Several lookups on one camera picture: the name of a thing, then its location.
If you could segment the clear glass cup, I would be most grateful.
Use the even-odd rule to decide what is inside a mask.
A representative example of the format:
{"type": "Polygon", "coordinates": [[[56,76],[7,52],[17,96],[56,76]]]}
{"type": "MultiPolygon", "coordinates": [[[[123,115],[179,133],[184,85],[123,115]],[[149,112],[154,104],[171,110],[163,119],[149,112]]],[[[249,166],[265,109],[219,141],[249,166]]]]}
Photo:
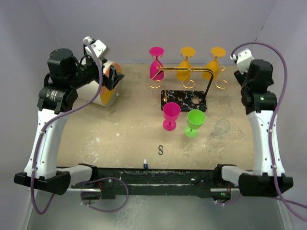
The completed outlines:
{"type": "Polygon", "coordinates": [[[227,134],[230,127],[231,127],[231,124],[228,120],[220,119],[216,122],[214,126],[212,136],[216,139],[220,139],[227,134]]]}

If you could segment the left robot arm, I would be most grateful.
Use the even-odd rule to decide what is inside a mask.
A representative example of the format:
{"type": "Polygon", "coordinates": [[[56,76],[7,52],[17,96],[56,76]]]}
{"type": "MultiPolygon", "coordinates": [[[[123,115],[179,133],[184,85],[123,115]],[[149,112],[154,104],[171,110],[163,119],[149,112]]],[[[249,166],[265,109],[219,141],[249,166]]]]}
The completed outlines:
{"type": "Polygon", "coordinates": [[[23,172],[14,176],[14,183],[29,188],[62,195],[72,184],[82,182],[88,188],[97,186],[99,177],[95,166],[79,164],[58,169],[59,144],[77,90],[93,81],[108,90],[113,90],[123,79],[114,66],[109,75],[99,73],[107,63],[109,48],[95,50],[95,63],[89,48],[83,48],[84,56],[78,60],[67,48],[56,49],[47,61],[49,73],[44,78],[43,89],[38,96],[38,124],[35,142],[29,161],[23,172]]]}

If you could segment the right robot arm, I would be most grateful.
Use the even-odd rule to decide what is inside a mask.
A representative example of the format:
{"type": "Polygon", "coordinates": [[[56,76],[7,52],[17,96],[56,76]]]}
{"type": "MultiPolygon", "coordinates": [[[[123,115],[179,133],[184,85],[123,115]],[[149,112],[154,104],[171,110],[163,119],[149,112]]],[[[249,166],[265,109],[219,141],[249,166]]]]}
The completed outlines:
{"type": "Polygon", "coordinates": [[[273,85],[272,72],[270,62],[255,59],[244,72],[234,73],[241,85],[241,102],[252,130],[254,168],[248,172],[234,165],[219,164],[219,172],[213,176],[217,187],[231,182],[238,186],[243,196],[277,197],[294,185],[293,178],[285,175],[279,154],[277,116],[274,115],[277,97],[268,91],[273,85]]]}

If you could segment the orange wine glass front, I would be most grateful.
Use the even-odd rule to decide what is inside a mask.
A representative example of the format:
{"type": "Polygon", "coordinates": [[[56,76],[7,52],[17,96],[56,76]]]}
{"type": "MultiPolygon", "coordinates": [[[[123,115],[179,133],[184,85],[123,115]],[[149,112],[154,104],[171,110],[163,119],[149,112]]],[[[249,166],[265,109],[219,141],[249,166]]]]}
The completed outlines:
{"type": "Polygon", "coordinates": [[[212,61],[205,66],[213,72],[213,81],[216,80],[218,74],[225,70],[225,67],[219,62],[218,58],[226,55],[226,51],[222,47],[215,46],[211,49],[212,61]]]}

